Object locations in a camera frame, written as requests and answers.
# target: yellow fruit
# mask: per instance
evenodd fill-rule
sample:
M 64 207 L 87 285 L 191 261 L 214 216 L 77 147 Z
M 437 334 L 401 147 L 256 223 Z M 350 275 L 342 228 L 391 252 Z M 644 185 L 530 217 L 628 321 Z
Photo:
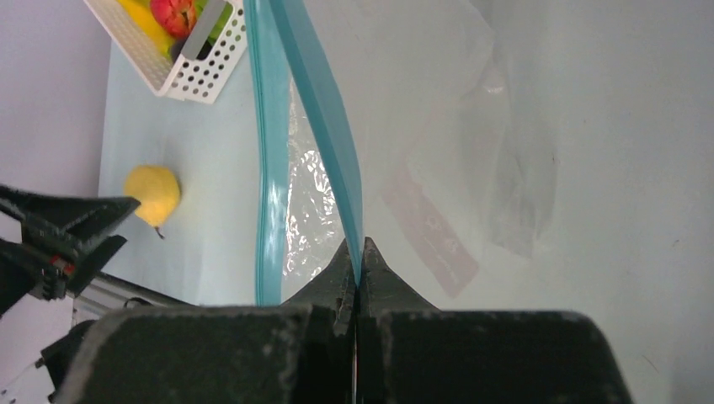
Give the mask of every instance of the yellow fruit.
M 154 19 L 148 1 L 144 0 L 117 0 L 124 8 L 134 24 L 154 43 L 158 51 L 165 57 L 170 57 L 169 50 L 174 39 Z
M 126 177 L 124 194 L 141 202 L 134 213 L 156 229 L 168 219 L 181 200 L 179 181 L 171 170 L 162 166 L 137 166 Z

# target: basket handle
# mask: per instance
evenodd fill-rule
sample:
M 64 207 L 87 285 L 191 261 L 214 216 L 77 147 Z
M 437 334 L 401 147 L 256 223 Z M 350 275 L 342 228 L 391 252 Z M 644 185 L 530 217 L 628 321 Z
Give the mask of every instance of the basket handle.
M 235 7 L 233 3 L 227 2 L 226 0 L 208 0 L 199 20 L 191 30 L 191 35 L 189 35 L 189 38 L 186 40 L 184 48 L 181 50 L 181 55 L 186 59 L 194 61 L 198 58 L 203 44 L 208 40 L 208 35 L 210 35 L 213 27 L 216 26 L 226 3 L 230 3 L 232 7 Z

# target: pink label on bag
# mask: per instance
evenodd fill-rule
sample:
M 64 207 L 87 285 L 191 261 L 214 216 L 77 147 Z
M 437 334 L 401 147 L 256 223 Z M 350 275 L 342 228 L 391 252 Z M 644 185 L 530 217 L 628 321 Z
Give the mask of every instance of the pink label on bag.
M 448 221 L 404 168 L 382 193 L 412 248 L 449 297 L 457 297 L 478 272 Z

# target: white basket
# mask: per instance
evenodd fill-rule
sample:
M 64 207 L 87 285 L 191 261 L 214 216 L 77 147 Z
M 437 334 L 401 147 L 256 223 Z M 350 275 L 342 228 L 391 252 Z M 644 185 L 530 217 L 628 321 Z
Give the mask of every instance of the white basket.
M 161 55 L 116 0 L 84 0 L 154 94 L 158 97 L 188 99 L 204 104 L 213 104 L 216 101 L 248 45 L 243 1 L 222 1 L 233 6 L 232 16 L 210 55 L 199 61 L 186 58 L 182 52 L 176 63 L 172 64 Z M 217 17 L 208 21 L 210 16 L 207 16 L 207 10 L 208 7 L 201 14 L 187 44 L 192 41 L 203 44 L 208 38 L 208 32 L 216 23 Z M 208 27 L 208 30 L 198 29 L 200 25 Z M 201 35 L 203 38 L 194 41 L 194 36 Z

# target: blue strip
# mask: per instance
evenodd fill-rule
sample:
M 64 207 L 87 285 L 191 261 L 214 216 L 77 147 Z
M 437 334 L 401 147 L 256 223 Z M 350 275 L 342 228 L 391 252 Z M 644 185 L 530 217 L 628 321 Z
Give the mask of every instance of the blue strip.
M 265 7 L 264 0 L 246 0 L 243 6 L 260 147 L 255 303 L 277 306 L 282 302 L 280 292 L 288 206 L 290 79 L 270 8 Z
M 342 97 L 302 0 L 267 1 L 330 178 L 347 237 L 354 277 L 359 284 L 365 247 L 362 180 Z

